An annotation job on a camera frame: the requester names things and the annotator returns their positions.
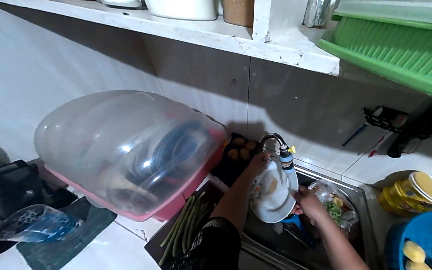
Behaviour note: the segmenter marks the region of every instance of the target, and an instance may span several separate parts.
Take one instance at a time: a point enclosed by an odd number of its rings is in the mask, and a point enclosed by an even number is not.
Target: kitchen sink
[[[326,179],[346,195],[356,208],[359,218],[359,226],[353,228],[356,233],[352,235],[356,237],[352,237],[351,244],[370,269],[378,269],[378,247],[363,189],[308,169],[295,166],[295,170],[300,185],[307,187],[316,180]],[[296,225],[264,223],[249,210],[241,238],[241,250],[276,269],[327,270],[331,268],[322,244],[309,248],[300,239],[302,237]]]

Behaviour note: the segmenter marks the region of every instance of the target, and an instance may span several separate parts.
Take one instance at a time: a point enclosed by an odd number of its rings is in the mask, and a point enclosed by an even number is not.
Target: yellow container
[[[405,217],[432,211],[432,205],[409,200],[406,196],[401,195],[394,185],[385,187],[378,201],[387,212]]]
[[[378,201],[386,211],[402,216],[432,211],[432,176],[413,172],[407,179],[385,187]]]

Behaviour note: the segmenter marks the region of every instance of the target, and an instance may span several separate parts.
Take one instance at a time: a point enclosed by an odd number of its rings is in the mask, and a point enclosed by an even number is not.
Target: faucet
[[[264,136],[261,139],[261,143],[259,144],[259,151],[262,152],[264,150],[266,141],[268,139],[275,139],[279,143],[279,161],[281,162],[283,171],[285,173],[293,172],[293,153],[290,152],[290,148],[286,145],[286,142],[278,133],[269,133]]]

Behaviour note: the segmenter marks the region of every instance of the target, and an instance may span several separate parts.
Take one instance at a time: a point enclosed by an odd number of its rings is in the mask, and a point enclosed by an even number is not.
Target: potato
[[[249,151],[248,151],[248,149],[246,149],[246,148],[242,148],[242,149],[239,151],[239,155],[241,156],[241,158],[242,158],[244,161],[248,161],[249,158],[251,157],[251,156],[249,155]]]
[[[256,148],[256,142],[249,141],[244,145],[244,147],[249,151],[254,150]]]
[[[233,140],[233,144],[237,146],[242,146],[246,140],[244,138],[237,138]]]
[[[431,270],[431,268],[429,268],[429,266],[424,262],[418,263],[418,262],[407,260],[406,270]]]
[[[227,157],[233,161],[237,161],[238,160],[238,150],[237,149],[231,149],[227,152]]]
[[[426,259],[424,250],[413,241],[406,241],[403,247],[404,255],[411,261],[423,263]]]

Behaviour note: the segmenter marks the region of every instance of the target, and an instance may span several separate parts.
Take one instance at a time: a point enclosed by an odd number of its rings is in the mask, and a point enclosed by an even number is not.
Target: plate
[[[281,163],[273,158],[268,168],[251,185],[249,205],[256,217],[265,223],[285,219],[296,204],[288,191],[289,181],[282,180],[283,174]]]

